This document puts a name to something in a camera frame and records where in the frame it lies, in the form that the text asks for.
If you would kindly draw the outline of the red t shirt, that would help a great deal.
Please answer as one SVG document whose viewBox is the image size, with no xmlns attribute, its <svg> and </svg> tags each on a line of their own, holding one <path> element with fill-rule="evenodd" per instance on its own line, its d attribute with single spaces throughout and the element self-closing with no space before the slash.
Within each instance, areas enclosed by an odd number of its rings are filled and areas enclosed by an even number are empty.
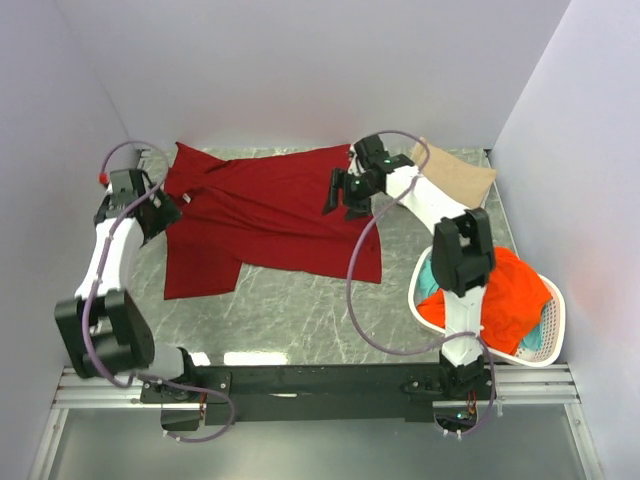
<svg viewBox="0 0 640 480">
<path fill-rule="evenodd" d="M 368 220 L 343 206 L 325 214 L 346 144 L 223 160 L 183 143 L 164 190 L 182 216 L 167 231 L 164 297 L 230 293 L 243 265 L 344 279 Z"/>
</svg>

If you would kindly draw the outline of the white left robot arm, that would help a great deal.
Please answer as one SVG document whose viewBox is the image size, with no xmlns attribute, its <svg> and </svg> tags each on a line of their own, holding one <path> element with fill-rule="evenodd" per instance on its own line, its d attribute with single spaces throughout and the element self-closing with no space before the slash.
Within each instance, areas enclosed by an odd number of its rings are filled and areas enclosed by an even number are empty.
<svg viewBox="0 0 640 480">
<path fill-rule="evenodd" d="M 193 399 L 200 378 L 188 352 L 155 341 L 128 290 L 139 250 L 176 223 L 181 213 L 141 169 L 101 173 L 105 196 L 93 219 L 96 242 L 74 295 L 54 317 L 75 373 L 102 377 L 119 388 L 122 375 L 164 381 L 176 401 Z"/>
</svg>

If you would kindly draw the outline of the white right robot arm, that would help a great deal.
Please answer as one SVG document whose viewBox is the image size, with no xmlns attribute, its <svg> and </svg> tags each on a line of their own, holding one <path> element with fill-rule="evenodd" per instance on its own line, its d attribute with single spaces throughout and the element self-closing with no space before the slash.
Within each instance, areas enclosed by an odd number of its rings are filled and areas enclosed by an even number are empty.
<svg viewBox="0 0 640 480">
<path fill-rule="evenodd" d="M 390 208 L 404 206 L 432 235 L 431 270 L 445 303 L 445 338 L 440 351 L 443 362 L 450 365 L 439 374 L 439 387 L 447 397 L 460 399 L 474 386 L 467 367 L 489 358 L 481 339 L 482 302 L 495 268 L 489 216 L 482 208 L 466 208 L 427 179 L 422 173 L 431 157 L 426 142 L 402 134 L 424 148 L 425 160 L 415 165 L 404 154 L 390 154 L 381 139 L 383 134 L 378 132 L 352 144 L 349 167 L 332 170 L 323 209 L 329 214 L 342 204 L 350 214 L 362 216 L 371 212 L 370 199 L 376 194 L 391 198 L 366 224 L 352 251 L 346 277 L 347 310 L 356 331 L 379 351 L 412 356 L 431 349 L 398 351 L 376 343 L 359 325 L 352 304 L 352 280 L 364 241 Z"/>
</svg>

